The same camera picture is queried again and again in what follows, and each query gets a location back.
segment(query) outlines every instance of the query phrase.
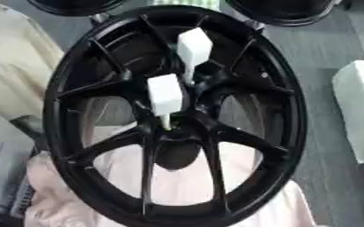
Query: white plastic cap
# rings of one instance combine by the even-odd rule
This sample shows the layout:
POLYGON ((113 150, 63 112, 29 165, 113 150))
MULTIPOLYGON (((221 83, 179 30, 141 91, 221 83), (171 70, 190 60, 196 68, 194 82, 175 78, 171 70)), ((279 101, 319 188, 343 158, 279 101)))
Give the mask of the white plastic cap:
POLYGON ((178 55, 186 65, 186 82, 192 83, 194 68, 209 60, 212 46, 212 41, 199 27, 179 35, 178 55))
POLYGON ((182 108, 182 89, 175 74, 156 76, 147 80, 153 114, 162 116, 182 108))

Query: white foam block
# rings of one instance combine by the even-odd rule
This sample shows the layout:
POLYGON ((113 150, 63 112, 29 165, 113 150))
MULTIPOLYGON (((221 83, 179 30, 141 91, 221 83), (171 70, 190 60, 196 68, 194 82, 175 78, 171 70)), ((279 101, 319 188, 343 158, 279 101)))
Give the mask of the white foam block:
POLYGON ((212 46, 212 41, 199 27, 179 35, 177 53, 186 65, 186 82, 192 81, 195 67, 209 60, 212 46))
POLYGON ((181 110, 183 94, 175 74, 150 78, 147 84, 155 116, 172 114, 181 110))
POLYGON ((358 163, 364 163, 364 61, 341 69, 333 78, 336 100, 358 163))

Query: gray carpet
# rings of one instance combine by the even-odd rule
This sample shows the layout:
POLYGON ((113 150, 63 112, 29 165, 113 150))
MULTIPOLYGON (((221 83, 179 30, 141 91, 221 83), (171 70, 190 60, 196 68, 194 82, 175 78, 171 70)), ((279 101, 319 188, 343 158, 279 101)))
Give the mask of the gray carpet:
MULTIPOLYGON (((87 19, 66 19, 36 10, 25 0, 0 0, 37 20, 67 50, 90 27, 87 19)), ((134 0, 124 11, 144 1, 134 0)), ((335 227, 364 227, 364 166, 358 166, 344 132, 331 78, 355 59, 364 59, 364 6, 335 9, 309 27, 269 27, 304 88, 310 125, 305 156, 295 175, 316 221, 335 227)))

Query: black wheel rim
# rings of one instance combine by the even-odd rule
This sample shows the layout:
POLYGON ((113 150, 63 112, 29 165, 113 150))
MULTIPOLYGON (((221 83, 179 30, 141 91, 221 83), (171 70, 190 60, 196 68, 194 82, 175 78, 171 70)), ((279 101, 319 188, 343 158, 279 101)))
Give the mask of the black wheel rim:
POLYGON ((46 135, 62 178, 89 206, 127 226, 227 226, 252 215, 294 173, 304 150, 306 124, 305 101, 297 78, 273 45, 258 32, 231 17, 188 6, 141 8, 121 14, 93 29, 59 64, 47 90, 44 107, 46 135), (211 56, 211 61, 201 66, 202 71, 210 72, 211 77, 197 79, 196 89, 186 88, 191 94, 192 104, 175 115, 176 122, 194 128, 185 140, 198 143, 206 153, 214 181, 214 198, 193 206, 160 206, 151 202, 148 187, 157 151, 155 148, 174 143, 176 139, 168 136, 151 114, 143 79, 168 73, 180 76, 183 64, 175 54, 173 44, 181 30, 199 26, 210 37, 218 34, 239 49, 237 54, 226 58, 229 59, 227 64, 211 56), (126 63, 115 57, 112 51, 119 50, 117 48, 142 34, 151 37, 158 51, 165 56, 159 59, 161 63, 155 70, 144 74, 145 77, 136 76, 132 61, 126 63), (113 72, 110 78, 101 81, 89 77, 91 71, 87 63, 98 55, 113 72), (242 61, 251 55, 263 63, 271 79, 264 81, 239 75, 236 70, 240 67, 247 69, 242 61), (283 116, 282 135, 278 141, 271 143, 214 120, 219 100, 234 92, 259 94, 278 103, 283 116), (78 121, 82 113, 76 107, 85 98, 106 95, 120 96, 129 101, 138 126, 83 148, 78 121), (265 157, 251 178, 227 195, 219 171, 218 149, 214 146, 220 141, 254 147, 265 157), (101 153, 130 144, 144 147, 141 199, 132 198, 115 188, 92 166, 94 158, 101 153))
POLYGON ((107 12, 128 0, 28 0, 39 10, 59 16, 84 17, 107 12))
POLYGON ((234 9, 245 16, 265 24, 298 27, 313 24, 325 18, 334 7, 332 0, 268 1, 226 0, 234 9))

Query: rim lip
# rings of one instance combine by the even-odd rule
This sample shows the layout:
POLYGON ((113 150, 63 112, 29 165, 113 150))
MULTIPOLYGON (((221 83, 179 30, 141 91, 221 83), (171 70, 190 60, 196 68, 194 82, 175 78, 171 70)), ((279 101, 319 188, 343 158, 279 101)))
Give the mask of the rim lip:
POLYGON ((291 161, 286 164, 283 173, 278 177, 277 181, 273 184, 273 187, 269 188, 266 193, 261 195, 260 198, 255 200, 250 206, 247 206, 241 210, 233 212, 230 216, 224 216, 222 219, 211 219, 207 223, 181 223, 179 225, 162 222, 150 222, 148 220, 146 223, 142 223, 141 220, 132 220, 131 216, 125 213, 118 213, 119 209, 112 209, 112 207, 105 207, 99 197, 96 197, 95 194, 88 193, 85 189, 82 189, 80 185, 77 183, 75 179, 72 178, 72 174, 68 166, 59 159, 59 153, 65 149, 59 141, 61 138, 61 132, 59 131, 59 105, 57 105, 57 93, 59 91, 59 86, 62 84, 62 78, 66 76, 67 70, 70 70, 69 65, 70 59, 78 59, 80 54, 85 51, 84 45, 86 44, 87 39, 93 36, 104 35, 110 30, 110 28, 115 29, 115 27, 120 27, 125 23, 128 23, 128 20, 131 18, 131 15, 140 15, 142 12, 150 13, 151 10, 163 10, 168 11, 172 9, 184 10, 184 11, 194 11, 200 13, 207 13, 214 16, 222 16, 227 17, 230 20, 235 21, 235 23, 240 23, 241 26, 246 27, 242 22, 227 16, 223 13, 214 12, 210 10, 205 10, 198 7, 193 6, 149 6, 145 8, 140 8, 137 10, 125 12, 123 14, 118 15, 117 18, 114 18, 104 24, 99 25, 94 28, 90 32, 88 32, 84 37, 82 37, 65 55, 65 57, 59 63, 51 81, 49 83, 48 89, 45 95, 44 101, 44 129, 46 132, 46 136, 49 142, 49 146, 51 148, 52 160, 55 164, 56 169, 59 171, 59 174, 65 180, 67 185, 75 192, 78 197, 80 197, 85 203, 87 203, 90 207, 93 207, 96 211, 101 213, 102 215, 107 216, 108 218, 117 221, 118 223, 125 224, 127 226, 146 226, 146 227, 161 227, 161 226, 228 226, 233 223, 237 223, 240 220, 247 218, 249 215, 252 215, 259 208, 261 208, 265 203, 267 203, 273 196, 275 196, 282 187, 288 182, 288 180, 292 177, 297 165, 301 159, 302 152, 305 147, 306 133, 307 133, 307 113, 305 107, 305 98, 304 94, 301 90, 301 87, 295 77, 292 69, 290 68, 287 61, 282 57, 281 53, 263 36, 255 33, 254 36, 261 40, 261 43, 266 44, 267 50, 269 50, 272 55, 277 59, 280 67, 282 68, 283 74, 278 75, 282 78, 283 81, 286 79, 289 80, 289 84, 292 84, 295 89, 296 95, 293 97, 294 103, 296 104, 297 109, 297 136, 295 146, 291 148, 291 152, 294 154, 291 157, 291 161))
POLYGON ((120 6, 121 4, 124 4, 129 0, 112 0, 109 3, 102 4, 99 8, 80 8, 80 9, 74 9, 74 10, 60 10, 55 7, 50 7, 45 4, 41 4, 37 2, 36 0, 28 0, 29 3, 34 5, 36 8, 38 8, 41 11, 48 12, 50 14, 59 15, 59 16, 66 16, 66 17, 85 17, 85 16, 91 16, 94 14, 107 12, 112 9, 114 9, 117 6, 120 6))
POLYGON ((282 26, 282 27, 299 27, 310 25, 319 20, 324 19, 329 15, 331 10, 334 8, 334 2, 329 0, 328 4, 324 5, 324 9, 321 12, 317 12, 314 15, 308 15, 302 19, 287 19, 283 17, 272 17, 266 14, 261 14, 252 11, 248 6, 244 5, 243 0, 226 0, 230 6, 232 6, 236 11, 243 14, 244 16, 263 22, 269 25, 282 26))

